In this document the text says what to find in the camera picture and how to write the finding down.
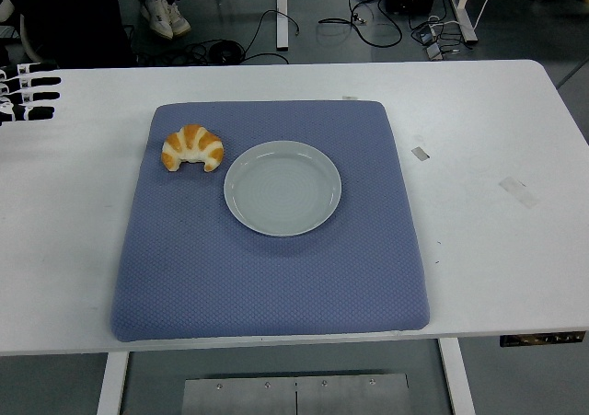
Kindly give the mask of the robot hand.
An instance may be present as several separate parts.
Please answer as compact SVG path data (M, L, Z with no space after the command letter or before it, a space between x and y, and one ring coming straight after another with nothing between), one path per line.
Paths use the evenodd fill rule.
M53 106L34 105L37 101L58 99L60 93L44 90L61 83L57 75L46 75L55 67L47 63L25 63L1 67L1 124L13 121L45 121L54 114Z

